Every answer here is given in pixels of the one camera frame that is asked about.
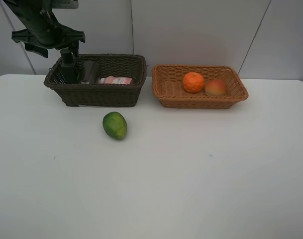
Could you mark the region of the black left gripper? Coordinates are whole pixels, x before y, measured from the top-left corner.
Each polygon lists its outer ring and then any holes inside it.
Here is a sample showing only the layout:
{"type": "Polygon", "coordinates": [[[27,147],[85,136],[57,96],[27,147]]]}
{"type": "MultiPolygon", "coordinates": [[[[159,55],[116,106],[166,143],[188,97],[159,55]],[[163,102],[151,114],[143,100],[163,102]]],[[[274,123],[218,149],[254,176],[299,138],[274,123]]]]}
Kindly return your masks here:
{"type": "Polygon", "coordinates": [[[79,42],[85,42],[85,33],[60,24],[51,11],[20,10],[15,13],[26,29],[12,32],[14,42],[23,42],[28,52],[48,58],[47,49],[69,47],[75,57],[79,56],[79,42]]]}

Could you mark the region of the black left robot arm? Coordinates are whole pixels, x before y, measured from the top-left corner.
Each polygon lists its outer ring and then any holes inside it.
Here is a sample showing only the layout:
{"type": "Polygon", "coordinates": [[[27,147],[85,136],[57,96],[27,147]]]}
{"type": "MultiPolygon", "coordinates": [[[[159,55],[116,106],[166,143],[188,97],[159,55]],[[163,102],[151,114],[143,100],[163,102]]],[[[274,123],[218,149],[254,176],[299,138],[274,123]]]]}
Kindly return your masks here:
{"type": "Polygon", "coordinates": [[[77,0],[5,0],[4,3],[26,29],[12,32],[15,43],[24,43],[26,51],[48,58],[48,50],[68,48],[76,57],[85,33],[62,25],[52,9],[77,9],[77,0]]]}

